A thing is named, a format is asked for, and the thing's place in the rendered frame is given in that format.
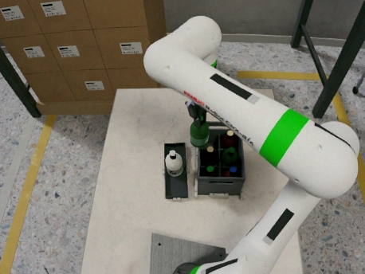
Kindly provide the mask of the white bottle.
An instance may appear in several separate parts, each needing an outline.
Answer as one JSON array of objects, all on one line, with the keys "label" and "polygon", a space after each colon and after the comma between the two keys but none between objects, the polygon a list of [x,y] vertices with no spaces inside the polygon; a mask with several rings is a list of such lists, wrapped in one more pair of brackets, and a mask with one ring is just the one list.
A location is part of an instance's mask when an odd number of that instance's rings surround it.
[{"label": "white bottle", "polygon": [[171,176],[179,176],[183,172],[183,160],[182,157],[175,153],[175,151],[170,151],[170,154],[165,160],[167,173]]}]

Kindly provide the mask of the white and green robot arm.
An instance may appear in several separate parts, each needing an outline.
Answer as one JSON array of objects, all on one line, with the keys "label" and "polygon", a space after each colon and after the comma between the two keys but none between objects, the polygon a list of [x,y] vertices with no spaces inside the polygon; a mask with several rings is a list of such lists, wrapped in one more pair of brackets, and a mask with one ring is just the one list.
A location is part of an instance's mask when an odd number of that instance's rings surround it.
[{"label": "white and green robot arm", "polygon": [[359,140],[344,123],[319,125],[218,71],[221,41],[213,19],[193,17],[147,49],[144,67],[153,80],[222,121],[289,180],[224,261],[181,264],[173,274],[270,274],[321,198],[338,197],[353,185]]}]

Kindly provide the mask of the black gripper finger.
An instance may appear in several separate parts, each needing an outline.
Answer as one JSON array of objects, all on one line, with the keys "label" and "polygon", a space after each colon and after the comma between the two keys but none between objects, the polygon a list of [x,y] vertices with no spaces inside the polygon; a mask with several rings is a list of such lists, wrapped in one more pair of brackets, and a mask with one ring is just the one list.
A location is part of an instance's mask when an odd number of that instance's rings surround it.
[{"label": "black gripper finger", "polygon": [[201,115],[203,116],[203,122],[206,123],[206,116],[207,116],[207,110],[204,108],[201,108]]},{"label": "black gripper finger", "polygon": [[194,119],[194,125],[201,128],[201,106],[192,100],[186,101],[185,105],[187,105],[190,117]]}]

